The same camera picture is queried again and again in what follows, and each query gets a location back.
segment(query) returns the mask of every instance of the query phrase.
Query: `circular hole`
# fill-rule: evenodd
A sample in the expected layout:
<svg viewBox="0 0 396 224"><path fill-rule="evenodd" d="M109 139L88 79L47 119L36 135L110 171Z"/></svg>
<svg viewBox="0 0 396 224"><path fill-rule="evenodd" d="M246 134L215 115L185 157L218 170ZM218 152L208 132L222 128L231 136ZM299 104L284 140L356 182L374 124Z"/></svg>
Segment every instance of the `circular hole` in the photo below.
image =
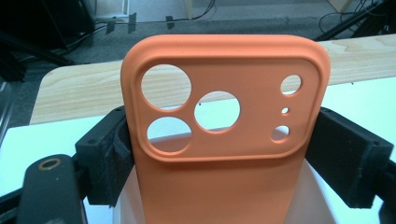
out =
<svg viewBox="0 0 396 224"><path fill-rule="evenodd" d="M143 75L142 92L151 105L164 110L175 109L189 99L191 82L180 68L160 64L151 67Z"/></svg>
<svg viewBox="0 0 396 224"><path fill-rule="evenodd" d="M148 126L148 140L161 152L179 152L191 140L191 129L181 119L163 117Z"/></svg>
<svg viewBox="0 0 396 224"><path fill-rule="evenodd" d="M301 87L301 79L297 75L291 75L286 77L280 87L281 91L285 95L291 95L297 92Z"/></svg>
<svg viewBox="0 0 396 224"><path fill-rule="evenodd" d="M287 114L289 114L289 111L290 110L289 110L288 107L284 107L281 112L282 112L283 115L287 115Z"/></svg>
<svg viewBox="0 0 396 224"><path fill-rule="evenodd" d="M271 138L276 142L282 141L286 139L287 136L289 136L289 133L290 130L288 126L285 125L277 126L276 128L274 128Z"/></svg>
<svg viewBox="0 0 396 224"><path fill-rule="evenodd" d="M201 98L195 106L194 115L201 127L215 132L231 127L238 119L240 110L240 104L232 94L213 91Z"/></svg>
<svg viewBox="0 0 396 224"><path fill-rule="evenodd" d="M38 169L41 171L48 171L50 169L57 167L59 164L61 164L61 160L59 160L57 158L48 159L46 161L41 162L38 165Z"/></svg>

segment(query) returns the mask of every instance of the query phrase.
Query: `small circular hole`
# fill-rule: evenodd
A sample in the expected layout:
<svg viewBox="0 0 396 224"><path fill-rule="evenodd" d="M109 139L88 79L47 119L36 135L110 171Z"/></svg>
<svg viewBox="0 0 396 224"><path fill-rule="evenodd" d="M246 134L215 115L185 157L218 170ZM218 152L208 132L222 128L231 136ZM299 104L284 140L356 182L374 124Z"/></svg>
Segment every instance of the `small circular hole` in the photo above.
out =
<svg viewBox="0 0 396 224"><path fill-rule="evenodd" d="M290 111L289 108L285 107L285 108L282 109L282 114L283 115L287 115L287 114L289 114L289 111Z"/></svg>
<svg viewBox="0 0 396 224"><path fill-rule="evenodd" d="M38 169L41 171L48 171L51 170L55 167L57 167L59 164L61 164L61 160L54 158L54 159L48 159L46 161L41 162L38 165Z"/></svg>
<svg viewBox="0 0 396 224"><path fill-rule="evenodd" d="M274 141L278 142L286 139L286 137L288 137L289 134L290 134L289 127L285 125L280 125L274 128L271 138Z"/></svg>
<svg viewBox="0 0 396 224"><path fill-rule="evenodd" d="M292 95L301 87L301 78L297 75L291 75L286 77L280 86L280 89L284 95Z"/></svg>

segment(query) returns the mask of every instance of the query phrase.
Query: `phone case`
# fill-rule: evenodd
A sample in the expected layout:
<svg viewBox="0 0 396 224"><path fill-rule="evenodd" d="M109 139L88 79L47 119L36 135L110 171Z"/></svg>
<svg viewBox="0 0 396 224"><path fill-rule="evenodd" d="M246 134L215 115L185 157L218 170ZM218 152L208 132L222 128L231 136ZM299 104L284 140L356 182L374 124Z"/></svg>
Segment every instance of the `phone case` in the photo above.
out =
<svg viewBox="0 0 396 224"><path fill-rule="evenodd" d="M143 75L158 64L190 79L179 108L145 98ZM292 75L299 89L282 92ZM123 61L121 87L146 223L283 223L329 75L326 51L297 36L158 35L136 44ZM206 130L194 116L213 91L240 104L224 130ZM191 133L150 142L149 125L163 117L184 121ZM288 129L280 139L277 127ZM166 151L174 146L184 147Z"/></svg>

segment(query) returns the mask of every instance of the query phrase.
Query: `wire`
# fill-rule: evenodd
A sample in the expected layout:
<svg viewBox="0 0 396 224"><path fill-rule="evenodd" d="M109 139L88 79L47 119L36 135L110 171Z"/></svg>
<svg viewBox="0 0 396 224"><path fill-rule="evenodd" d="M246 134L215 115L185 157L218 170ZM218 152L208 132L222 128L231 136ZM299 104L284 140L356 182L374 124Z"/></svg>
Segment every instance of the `wire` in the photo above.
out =
<svg viewBox="0 0 396 224"><path fill-rule="evenodd" d="M383 15L376 15L376 14L374 14L374 13L368 11L368 10L367 10L367 7L366 7L366 3L367 3L367 0L360 0L359 3L358 3L358 5L357 5L357 6L355 7L355 9L353 10L353 12L347 12L347 13L332 12L332 13L328 13L328 14L322 16L322 17L319 19L319 22L318 22L318 27L319 27L320 31L321 31L323 34L326 33L326 31L324 31L323 28L322 28L322 21L323 21L323 19L325 19L326 17L329 17L329 16L331 16L331 15L339 15L339 16L340 16L340 22L343 22L343 21L344 21L343 17L344 17L345 15L354 15L354 14L357 14L357 13L361 12L362 10L365 10L367 13L369 13L369 14L372 15L372 16L387 16L386 14L383 14ZM371 5L375 5L375 4L377 4L377 3L376 3L374 0L371 0L370 6L371 6ZM360 26L361 26L361 22L360 22L360 21L357 22L357 23L356 23L356 26L360 27ZM352 32L355 32L355 30L352 29L351 27L349 27L348 30L350 30L350 31L352 31Z"/></svg>
<svg viewBox="0 0 396 224"><path fill-rule="evenodd" d="M201 19L203 16L205 16L207 13L209 13L209 12L212 10L212 8L214 8L215 10L214 10L213 14L212 14L209 18L204 19L204 20L199 20L199 19ZM134 23L129 23L129 22L115 22L115 25L116 25L116 26L120 26L120 25L164 24L164 23L169 23L169 22L174 22L174 23L176 23L176 22L192 22L192 21L198 21L198 20L199 20L199 21L206 21L206 20L211 19L211 18L216 14L217 10L218 10L218 9L217 9L217 7L216 7L216 0L211 0L210 3L209 3L209 5L207 6L206 10L205 10L201 15L196 16L196 17L193 17L193 18L191 18L191 19L182 18L182 19L176 19L176 20L173 20L173 21L140 21L140 22L134 22ZM107 24L107 22L106 22L106 21L99 21L99 22L96 22L96 23L95 23L95 25L99 25L99 24ZM100 27L96 28L93 32L88 33L88 34L85 34L84 36L82 36L82 37L79 38L78 40L74 41L73 43L68 44L68 45L66 46L66 47L68 48L68 50L65 51L65 52L60 53L60 55L64 56L64 55L66 55L66 54L69 54L69 53L73 52L73 51L76 50L79 46L81 46L81 44L84 42L84 40L86 40L88 37L93 36L93 35L95 35L95 34L101 32L101 31L105 30L106 28L107 28L107 25L103 25L103 26L100 26ZM51 52L52 52L52 53L56 53L56 52L58 52L58 51L60 51L60 50L61 50L61 49L54 49L54 50L52 50ZM35 60L37 60L37 61L39 60L39 59L37 59L37 57L35 57L35 56L28 56L28 57L26 57L26 58L19 59L19 62L22 63L22 62L25 62L25 61L28 61L28 60L32 60L32 59L35 59Z"/></svg>

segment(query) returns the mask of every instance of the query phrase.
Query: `black cable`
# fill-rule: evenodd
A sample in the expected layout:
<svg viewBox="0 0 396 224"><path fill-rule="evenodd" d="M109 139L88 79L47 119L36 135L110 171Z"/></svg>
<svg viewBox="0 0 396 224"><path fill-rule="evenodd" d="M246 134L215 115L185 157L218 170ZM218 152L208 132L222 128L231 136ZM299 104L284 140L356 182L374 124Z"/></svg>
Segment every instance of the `black cable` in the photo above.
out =
<svg viewBox="0 0 396 224"><path fill-rule="evenodd" d="M206 10L204 11L204 13L202 13L201 15L196 16L196 17L193 17L193 18L191 18L191 19L188 19L188 18L176 19L176 20L173 20L172 22L183 22L183 21L190 22L190 21L197 21L197 20L201 19L203 16L205 16L210 10L212 10L213 7L215 8L215 12L214 12L214 14L215 14L216 11L217 11L216 0L211 0L210 3L209 3L209 5L207 6ZM141 21L141 22L134 22L134 23L129 23L129 22L116 22L115 25L116 25L116 26L118 26L118 25L130 25L130 24L142 25L142 24L168 23L168 22L169 22L169 21ZM106 24L107 22L105 22L105 21L99 21L99 22L96 22L95 25L103 24L103 23ZM66 54L69 54L69 53L73 52L73 51L76 50L79 46L81 46L81 44L83 43L83 41L84 41L85 39L87 39L88 37L90 37L90 36L92 36L92 35L95 35L95 34L99 33L100 31L105 30L105 28L106 28L106 25L101 26L101 27L98 27L98 28L96 28L93 32L84 35L83 37L79 38L78 40L76 40L75 42L73 42L73 43L71 43L71 44L68 44L68 45L67 45L68 50L65 51L65 52L63 52L63 53L61 53L60 55L63 56L63 55L66 55ZM55 53L55 52L57 52L57 51L59 51L59 50L60 50L60 49L55 49L55 50L52 50L51 52L52 52L52 53ZM19 59L19 62L21 63L21 62L25 62L25 61L28 61L28 60L31 60L31 59L39 60L39 59L37 59L35 56L29 56L29 57L26 57L26 58L23 58L23 59Z"/></svg>
<svg viewBox="0 0 396 224"><path fill-rule="evenodd" d="M360 0L359 3L358 3L358 5L355 7L355 9L354 9L353 12L347 12L347 13L332 12L332 13L328 13L328 14L322 16L322 17L319 19L319 23L318 23L318 27L319 27L320 31L321 31L323 34L326 33L326 32L323 30L323 28L322 28L322 21L323 21L324 18L326 18L326 17L328 17L328 16L330 16L330 15L339 15L339 16L340 16L340 22L343 22L343 21L344 21L343 17L344 17L345 15L354 15L354 14L357 14L357 13L361 12L362 10L366 10L366 11L367 11L366 3L367 3L367 0ZM374 4L376 4L375 1L374 1L374 0L371 0L371 5L374 5ZM384 15L376 15L376 14L373 14L373 13L371 13L371 12L368 12L368 13L369 13L370 15L372 15L372 16L386 16L385 14L384 14ZM361 26L361 22L360 22L360 21L357 22L357 23L356 23L356 26L359 28L359 27ZM352 29L351 27L349 27L348 30L350 30L350 31L352 31L352 32L355 32L355 30Z"/></svg>

